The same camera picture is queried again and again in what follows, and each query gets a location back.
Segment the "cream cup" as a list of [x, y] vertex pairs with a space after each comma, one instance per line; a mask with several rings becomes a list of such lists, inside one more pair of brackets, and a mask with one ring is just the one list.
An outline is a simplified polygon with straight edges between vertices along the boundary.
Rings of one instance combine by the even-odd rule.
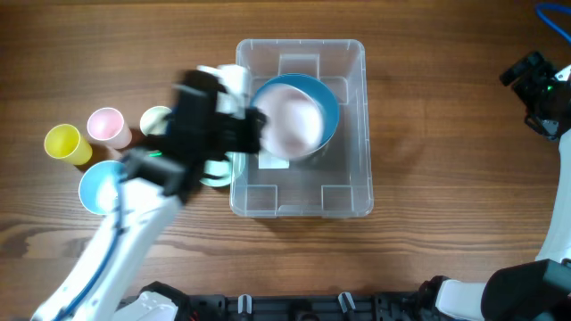
[[167, 117], [172, 113], [166, 106], [154, 106], [143, 113], [139, 120], [140, 131], [145, 135], [164, 135], [167, 131]]

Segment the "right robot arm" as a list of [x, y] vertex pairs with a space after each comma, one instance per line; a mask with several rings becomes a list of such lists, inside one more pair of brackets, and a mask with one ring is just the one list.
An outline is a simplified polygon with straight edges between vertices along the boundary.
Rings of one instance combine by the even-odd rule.
[[559, 185], [550, 227], [531, 263], [506, 267], [485, 283], [444, 279], [418, 294], [437, 316], [455, 320], [570, 318], [570, 69], [557, 70], [537, 51], [505, 70], [500, 81], [525, 105], [525, 123], [559, 145]]

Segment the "yellow cup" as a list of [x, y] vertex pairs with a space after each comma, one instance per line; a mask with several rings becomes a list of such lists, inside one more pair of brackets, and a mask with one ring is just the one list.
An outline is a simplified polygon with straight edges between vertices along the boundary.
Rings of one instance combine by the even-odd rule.
[[44, 148], [50, 157], [76, 166], [88, 163], [93, 155], [88, 140], [71, 124], [52, 128], [46, 135]]

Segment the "large pink bowl cup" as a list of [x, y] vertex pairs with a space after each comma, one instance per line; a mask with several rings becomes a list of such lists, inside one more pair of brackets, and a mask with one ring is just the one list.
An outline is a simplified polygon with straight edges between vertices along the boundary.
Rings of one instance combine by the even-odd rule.
[[265, 151], [295, 160], [318, 149], [325, 131], [323, 114], [302, 90], [286, 84], [269, 85], [257, 94], [253, 106], [267, 119], [261, 131]]

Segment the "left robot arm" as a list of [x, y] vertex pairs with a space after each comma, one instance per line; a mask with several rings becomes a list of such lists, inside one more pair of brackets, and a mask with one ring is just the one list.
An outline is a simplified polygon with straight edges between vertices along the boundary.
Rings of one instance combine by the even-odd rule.
[[115, 209], [33, 319], [113, 318], [150, 247], [206, 177], [206, 162], [260, 150], [266, 118], [245, 103], [249, 80], [235, 64], [184, 72], [166, 133], [124, 154], [112, 177]]

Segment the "dark blue bowl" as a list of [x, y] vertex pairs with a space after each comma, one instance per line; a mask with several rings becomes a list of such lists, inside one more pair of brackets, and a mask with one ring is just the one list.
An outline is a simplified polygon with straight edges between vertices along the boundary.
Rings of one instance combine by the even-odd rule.
[[327, 144], [328, 141], [333, 137], [340, 119], [339, 106], [331, 90], [329, 90], [324, 83], [314, 77], [299, 73], [284, 74], [269, 80], [256, 92], [251, 102], [252, 107], [254, 107], [253, 101], [256, 98], [257, 94], [262, 89], [265, 89], [267, 86], [273, 84], [286, 84], [294, 86], [302, 90], [317, 103], [321, 109], [325, 122], [324, 135], [317, 150], [324, 147], [325, 144]]

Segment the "light blue small bowl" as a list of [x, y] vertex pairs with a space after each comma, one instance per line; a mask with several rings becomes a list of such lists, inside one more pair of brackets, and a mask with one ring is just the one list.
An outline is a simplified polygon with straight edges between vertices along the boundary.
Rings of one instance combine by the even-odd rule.
[[79, 199], [89, 212], [96, 215], [113, 213], [117, 206], [117, 183], [123, 164], [105, 160], [88, 169], [79, 183]]

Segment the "mint green bowl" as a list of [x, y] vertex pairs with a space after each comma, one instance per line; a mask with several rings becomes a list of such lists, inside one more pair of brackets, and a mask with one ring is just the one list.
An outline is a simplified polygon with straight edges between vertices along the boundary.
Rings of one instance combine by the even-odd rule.
[[227, 160], [207, 160], [204, 176], [200, 180], [203, 185], [213, 188], [226, 187], [241, 176], [245, 166], [245, 155], [239, 152], [227, 152]]

